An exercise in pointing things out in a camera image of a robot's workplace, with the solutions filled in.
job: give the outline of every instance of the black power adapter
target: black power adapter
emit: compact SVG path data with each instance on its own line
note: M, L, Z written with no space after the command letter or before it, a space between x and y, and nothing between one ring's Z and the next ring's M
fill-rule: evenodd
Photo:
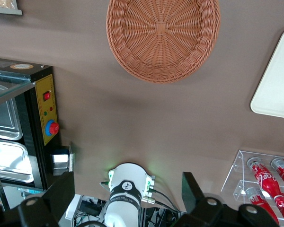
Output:
M83 200L80 204L79 210L95 217L100 214L102 207L94 204L91 200L90 202Z

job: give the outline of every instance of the wicker basket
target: wicker basket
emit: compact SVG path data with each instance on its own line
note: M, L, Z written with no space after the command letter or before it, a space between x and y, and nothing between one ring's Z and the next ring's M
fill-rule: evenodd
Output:
M127 72L172 83L207 59L220 11L218 0L111 0L106 26L110 48Z

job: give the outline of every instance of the red emergency stop button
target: red emergency stop button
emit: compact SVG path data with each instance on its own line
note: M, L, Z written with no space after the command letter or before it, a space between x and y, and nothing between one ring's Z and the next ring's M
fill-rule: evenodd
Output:
M49 126L49 132L52 135L55 135L58 133L58 131L59 131L59 124L56 122L51 123L51 126Z
M59 124L54 120L49 120L45 127L45 133L47 136L55 135L59 131Z

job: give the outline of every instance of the yellow control panel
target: yellow control panel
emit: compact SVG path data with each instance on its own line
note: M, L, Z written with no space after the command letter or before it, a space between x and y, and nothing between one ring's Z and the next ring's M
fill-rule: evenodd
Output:
M59 131L53 75L50 74L36 82L36 94L40 113L44 145L46 145Z

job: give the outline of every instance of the cable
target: cable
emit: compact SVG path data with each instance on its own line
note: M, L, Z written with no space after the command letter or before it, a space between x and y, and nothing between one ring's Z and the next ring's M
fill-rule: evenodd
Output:
M155 227L158 227L158 216L156 215L156 224L155 224Z
M106 225L102 224L99 221L87 221L87 222L80 224L78 227L86 227L89 225L98 225L99 227L107 227Z
M105 221L105 215L106 215L106 212L104 213L104 215L103 215L103 221L102 221L102 224L104 223L104 221Z
M178 211L172 209L171 207L169 207L168 205L166 205L166 204L164 204L164 203L162 203L162 202L156 201L156 204L165 207L166 209L170 210L170 211L173 212L173 213L178 214Z
M163 221L163 222L165 222L165 223L167 223L167 224L172 224L172 223L174 223L175 220L176 220L176 217L175 217L174 213L172 213L172 216L173 216L173 218L174 218L173 221L165 221L165 220L163 219L163 217L164 217L164 215L165 215L165 211L166 211L166 210L164 210L163 216L161 216L159 213L157 213L156 215L160 218L161 221Z
M174 203L169 199L169 197L167 197L167 195L165 195L164 193L159 192L159 191L157 191L157 190L154 190L154 189L152 189L152 188L150 188L148 191L149 191L149 192L158 193L158 194L164 196L165 199L167 199L167 200L170 202L170 204L173 206L173 208L175 208L175 210L176 210L177 212L180 212L180 210L175 206L175 204L174 204Z
M104 185L108 185L108 183L109 183L108 181L102 181L100 182L100 185L102 188L104 188L106 191L110 193L110 190L104 186Z
M82 220L85 218L85 217L88 217L89 218L89 215L87 214L87 213L80 213L80 214L77 214L76 215L76 217L75 217L75 223L76 223L76 225L75 225L75 227L77 227L79 224L81 224L82 223Z
M153 221L148 221L148 222L151 222L153 226L156 227L156 223L154 223Z

